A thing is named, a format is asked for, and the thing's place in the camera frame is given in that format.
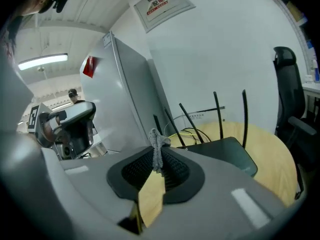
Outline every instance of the white refrigerator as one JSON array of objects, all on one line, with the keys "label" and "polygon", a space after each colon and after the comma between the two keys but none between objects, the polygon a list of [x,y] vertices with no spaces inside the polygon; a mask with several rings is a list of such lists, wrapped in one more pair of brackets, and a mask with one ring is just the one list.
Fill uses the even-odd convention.
[{"label": "white refrigerator", "polygon": [[88,56],[96,58],[94,74],[83,74],[87,57],[80,80],[85,100],[96,106],[93,123],[105,148],[117,153],[149,145],[154,115],[162,130],[167,120],[147,60],[111,32]]}]

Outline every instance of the ceiling light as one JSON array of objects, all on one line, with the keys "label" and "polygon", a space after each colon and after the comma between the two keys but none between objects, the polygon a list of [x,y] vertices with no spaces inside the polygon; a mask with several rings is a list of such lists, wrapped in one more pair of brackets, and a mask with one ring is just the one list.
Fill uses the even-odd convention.
[{"label": "ceiling light", "polygon": [[64,62],[68,60],[68,53],[52,54],[47,56],[36,57],[19,63],[20,70],[26,70],[32,67],[41,66],[53,62]]},{"label": "ceiling light", "polygon": [[58,109],[61,109],[61,108],[65,107],[65,106],[68,106],[68,105],[70,105],[70,104],[71,104],[71,102],[69,102],[69,103],[67,103],[67,104],[63,104],[63,105],[61,105],[61,106],[56,106],[56,107],[52,108],[51,110],[52,110],[52,111],[55,111],[55,110],[58,110]]}]

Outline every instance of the chair armrest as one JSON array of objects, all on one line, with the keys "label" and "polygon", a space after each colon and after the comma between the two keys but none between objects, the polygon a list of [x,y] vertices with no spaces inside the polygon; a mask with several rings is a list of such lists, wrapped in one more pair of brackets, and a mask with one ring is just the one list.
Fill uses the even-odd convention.
[{"label": "chair armrest", "polygon": [[298,130],[303,131],[311,136],[317,134],[317,131],[313,129],[310,125],[306,124],[305,122],[301,121],[300,119],[294,116],[291,116],[288,119],[288,122]]}]

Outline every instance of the black office chair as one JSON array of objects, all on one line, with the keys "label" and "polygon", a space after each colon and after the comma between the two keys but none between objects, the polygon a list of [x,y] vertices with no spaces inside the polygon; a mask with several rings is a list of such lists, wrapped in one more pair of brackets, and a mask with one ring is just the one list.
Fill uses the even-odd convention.
[{"label": "black office chair", "polygon": [[296,164],[315,169],[320,156],[320,136],[315,125],[301,118],[306,104],[296,56],[288,47],[275,47],[274,67],[279,90],[277,136],[289,148]]}]

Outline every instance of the black rubber base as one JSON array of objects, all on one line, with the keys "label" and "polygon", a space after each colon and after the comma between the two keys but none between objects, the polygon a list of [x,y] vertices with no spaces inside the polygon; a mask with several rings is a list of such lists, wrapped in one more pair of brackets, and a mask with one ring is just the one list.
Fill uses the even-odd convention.
[{"label": "black rubber base", "polygon": [[[197,163],[168,147],[163,147],[161,152],[165,182],[163,203],[188,201],[202,188],[204,171]],[[147,147],[109,169],[106,179],[118,197],[138,201],[138,193],[153,170],[153,154],[153,147]]]}]

